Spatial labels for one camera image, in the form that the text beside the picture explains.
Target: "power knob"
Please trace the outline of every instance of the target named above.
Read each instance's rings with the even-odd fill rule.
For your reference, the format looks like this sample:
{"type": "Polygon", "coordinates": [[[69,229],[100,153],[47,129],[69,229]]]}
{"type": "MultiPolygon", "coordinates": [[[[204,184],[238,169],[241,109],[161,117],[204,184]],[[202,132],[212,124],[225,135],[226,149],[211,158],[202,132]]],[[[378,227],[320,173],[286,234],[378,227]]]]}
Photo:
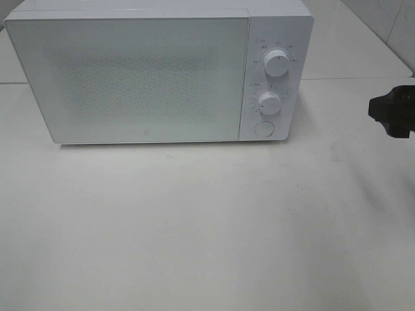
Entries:
{"type": "Polygon", "coordinates": [[[269,51],[264,56],[264,68],[269,76],[284,75],[290,65],[290,56],[288,52],[282,49],[269,51]]]}
{"type": "Polygon", "coordinates": [[[283,103],[281,97],[275,92],[265,92],[258,98],[259,110],[264,115],[275,115],[281,110],[283,103]]]}

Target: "control panel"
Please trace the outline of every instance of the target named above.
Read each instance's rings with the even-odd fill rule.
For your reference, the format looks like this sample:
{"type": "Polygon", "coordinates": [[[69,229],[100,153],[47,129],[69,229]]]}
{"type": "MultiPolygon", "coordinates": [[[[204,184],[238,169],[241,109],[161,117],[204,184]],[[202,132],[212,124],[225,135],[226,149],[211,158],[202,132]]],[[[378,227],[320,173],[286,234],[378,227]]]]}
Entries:
{"type": "Polygon", "coordinates": [[[289,134],[313,17],[250,18],[239,140],[289,134]]]}

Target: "round button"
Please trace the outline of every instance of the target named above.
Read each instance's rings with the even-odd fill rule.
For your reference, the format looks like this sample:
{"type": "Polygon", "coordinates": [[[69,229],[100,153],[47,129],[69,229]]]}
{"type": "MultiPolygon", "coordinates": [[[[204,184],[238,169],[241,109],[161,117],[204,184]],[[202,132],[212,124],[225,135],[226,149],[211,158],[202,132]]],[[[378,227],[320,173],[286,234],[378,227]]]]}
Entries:
{"type": "Polygon", "coordinates": [[[274,125],[271,122],[260,122],[255,126],[255,133],[258,136],[270,137],[274,133],[274,125]]]}

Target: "tiled wall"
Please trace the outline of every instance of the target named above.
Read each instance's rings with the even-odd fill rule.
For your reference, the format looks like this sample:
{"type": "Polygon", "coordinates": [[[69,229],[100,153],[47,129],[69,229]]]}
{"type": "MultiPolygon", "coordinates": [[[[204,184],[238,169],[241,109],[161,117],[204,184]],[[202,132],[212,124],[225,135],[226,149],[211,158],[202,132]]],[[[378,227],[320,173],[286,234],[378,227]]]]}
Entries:
{"type": "Polygon", "coordinates": [[[415,72],[415,0],[343,0],[415,72]]]}

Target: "timer knob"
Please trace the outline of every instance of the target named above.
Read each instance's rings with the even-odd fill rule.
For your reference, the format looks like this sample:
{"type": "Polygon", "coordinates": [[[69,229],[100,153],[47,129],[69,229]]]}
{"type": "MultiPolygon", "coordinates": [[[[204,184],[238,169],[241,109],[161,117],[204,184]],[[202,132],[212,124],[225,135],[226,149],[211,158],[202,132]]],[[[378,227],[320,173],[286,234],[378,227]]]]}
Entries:
{"type": "Polygon", "coordinates": [[[290,56],[281,49],[275,49],[265,54],[264,68],[269,76],[282,76],[289,68],[290,56]]]}
{"type": "Polygon", "coordinates": [[[264,115],[275,115],[281,110],[283,104],[275,92],[265,92],[258,98],[259,110],[264,115]]]}

